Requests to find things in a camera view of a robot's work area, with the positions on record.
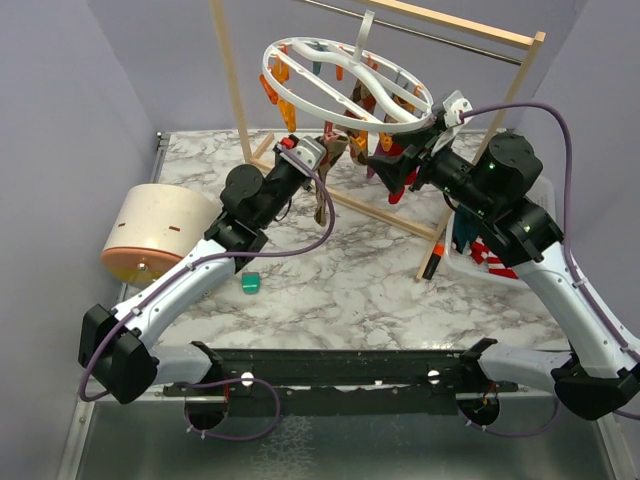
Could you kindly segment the white round clip hanger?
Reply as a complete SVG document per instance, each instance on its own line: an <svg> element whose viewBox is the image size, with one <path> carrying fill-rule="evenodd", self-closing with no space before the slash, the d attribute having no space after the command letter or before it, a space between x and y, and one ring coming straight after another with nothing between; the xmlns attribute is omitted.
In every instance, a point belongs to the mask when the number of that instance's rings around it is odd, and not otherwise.
<svg viewBox="0 0 640 480"><path fill-rule="evenodd" d="M260 83L270 103L283 98L305 114L348 130L393 134L423 126L433 99L406 68L370 51L368 10L352 43L293 36L267 46Z"/></svg>

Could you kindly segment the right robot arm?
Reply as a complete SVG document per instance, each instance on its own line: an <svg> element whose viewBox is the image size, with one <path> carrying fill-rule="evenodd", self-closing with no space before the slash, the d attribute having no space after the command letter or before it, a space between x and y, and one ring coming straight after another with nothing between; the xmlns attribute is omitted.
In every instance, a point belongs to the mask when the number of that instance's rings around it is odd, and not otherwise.
<svg viewBox="0 0 640 480"><path fill-rule="evenodd" d="M604 304L572 277L561 228L528 198L542 171L531 144L520 135L499 133L471 164L449 145L436 148L427 134L403 135L401 154L372 156L369 167L392 193L414 174L413 189L431 184L469 212L484 244L537 295L571 345L568 351L547 353L483 339L464 353L461 383L472 391L493 381L547 391L585 420L626 405L639 392L632 337L620 322L607 327L599 319Z"/></svg>

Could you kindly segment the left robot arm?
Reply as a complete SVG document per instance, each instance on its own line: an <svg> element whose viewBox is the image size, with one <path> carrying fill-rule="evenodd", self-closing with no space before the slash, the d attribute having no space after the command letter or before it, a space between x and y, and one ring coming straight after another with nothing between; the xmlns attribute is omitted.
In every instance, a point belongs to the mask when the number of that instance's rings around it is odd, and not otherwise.
<svg viewBox="0 0 640 480"><path fill-rule="evenodd" d="M222 210L195 247L135 297L111 309L95 305L82 321L78 362L84 372L79 397L95 379L119 403L128 404L149 387L189 384L206 395L220 385L213 353L192 342L158 347L163 332L205 293L241 271L252 259L266 258L265 229L296 192L317 181L327 150L315 139L289 136L274 147L275 165L262 174L252 164L233 168L220 194Z"/></svg>

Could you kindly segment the red beige reindeer sock front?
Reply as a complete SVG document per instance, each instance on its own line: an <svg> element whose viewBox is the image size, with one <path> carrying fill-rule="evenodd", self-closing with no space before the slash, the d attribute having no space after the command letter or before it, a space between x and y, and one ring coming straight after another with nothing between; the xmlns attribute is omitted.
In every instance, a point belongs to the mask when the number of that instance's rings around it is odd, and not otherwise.
<svg viewBox="0 0 640 480"><path fill-rule="evenodd" d="M393 143L391 145L390 150L388 151L389 156L395 156L403 153L405 150L404 147ZM415 162L415 170L411 173L392 173L394 186L397 187L394 190L389 190L388 194L388 203L391 205L397 204L403 197L406 187L411 185L417 175L417 163Z"/></svg>

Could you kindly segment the pink clothespin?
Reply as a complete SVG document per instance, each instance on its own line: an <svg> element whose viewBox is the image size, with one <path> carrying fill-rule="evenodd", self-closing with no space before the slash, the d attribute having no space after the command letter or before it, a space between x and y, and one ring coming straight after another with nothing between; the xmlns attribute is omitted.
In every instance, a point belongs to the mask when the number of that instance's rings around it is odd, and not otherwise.
<svg viewBox="0 0 640 480"><path fill-rule="evenodd" d="M340 139L340 134L333 129L333 123L329 121L324 122L322 141L325 145L336 142Z"/></svg>

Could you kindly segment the yellow orange clothespin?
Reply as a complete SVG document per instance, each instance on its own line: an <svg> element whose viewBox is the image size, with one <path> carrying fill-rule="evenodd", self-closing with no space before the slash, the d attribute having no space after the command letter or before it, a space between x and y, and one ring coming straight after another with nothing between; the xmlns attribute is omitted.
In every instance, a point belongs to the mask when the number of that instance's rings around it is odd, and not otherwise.
<svg viewBox="0 0 640 480"><path fill-rule="evenodd" d="M290 133L295 132L297 130L295 106L283 98L278 99L277 106L287 130Z"/></svg>

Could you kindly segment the dark teal sock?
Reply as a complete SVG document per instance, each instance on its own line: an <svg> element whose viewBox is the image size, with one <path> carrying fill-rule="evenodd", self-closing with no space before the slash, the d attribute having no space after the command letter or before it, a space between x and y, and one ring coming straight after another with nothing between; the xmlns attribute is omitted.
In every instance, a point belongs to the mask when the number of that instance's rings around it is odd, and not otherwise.
<svg viewBox="0 0 640 480"><path fill-rule="evenodd" d="M481 220L462 205L456 207L452 243L459 254L471 248L480 234Z"/></svg>

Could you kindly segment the black orange highlighter marker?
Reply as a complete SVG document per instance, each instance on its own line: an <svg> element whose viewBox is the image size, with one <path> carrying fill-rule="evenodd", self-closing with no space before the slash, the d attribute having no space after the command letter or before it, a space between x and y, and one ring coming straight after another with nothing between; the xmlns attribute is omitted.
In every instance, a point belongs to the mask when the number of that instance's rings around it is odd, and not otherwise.
<svg viewBox="0 0 640 480"><path fill-rule="evenodd" d="M425 270L422 274L423 279L431 280L433 278L443 254L444 254L444 245L441 243L436 244L429 257Z"/></svg>

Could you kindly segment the red white striped sock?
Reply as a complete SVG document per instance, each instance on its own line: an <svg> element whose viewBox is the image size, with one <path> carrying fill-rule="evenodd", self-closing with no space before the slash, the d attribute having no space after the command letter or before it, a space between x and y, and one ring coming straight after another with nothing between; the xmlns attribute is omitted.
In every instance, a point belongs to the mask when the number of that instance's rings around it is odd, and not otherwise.
<svg viewBox="0 0 640 480"><path fill-rule="evenodd" d="M516 272L506 267L502 260L488 248L480 237L471 244L470 256L478 265L485 265L488 272L492 275L508 279L518 279Z"/></svg>

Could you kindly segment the teal green small box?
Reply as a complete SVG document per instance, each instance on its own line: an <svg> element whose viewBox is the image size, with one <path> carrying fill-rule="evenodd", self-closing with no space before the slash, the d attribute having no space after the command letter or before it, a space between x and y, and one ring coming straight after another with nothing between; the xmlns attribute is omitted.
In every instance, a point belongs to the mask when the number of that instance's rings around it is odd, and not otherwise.
<svg viewBox="0 0 640 480"><path fill-rule="evenodd" d="M257 294L261 288L260 274L258 272L243 272L241 276L241 286L245 294Z"/></svg>

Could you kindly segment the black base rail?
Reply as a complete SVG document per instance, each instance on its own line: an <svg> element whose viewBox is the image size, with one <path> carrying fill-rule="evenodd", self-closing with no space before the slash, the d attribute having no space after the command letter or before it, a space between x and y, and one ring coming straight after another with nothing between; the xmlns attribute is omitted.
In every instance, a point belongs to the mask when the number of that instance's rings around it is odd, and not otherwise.
<svg viewBox="0 0 640 480"><path fill-rule="evenodd" d="M461 350L217 349L209 388L177 380L167 397L211 413L346 416L396 413L454 415L459 400L514 392L495 383Z"/></svg>

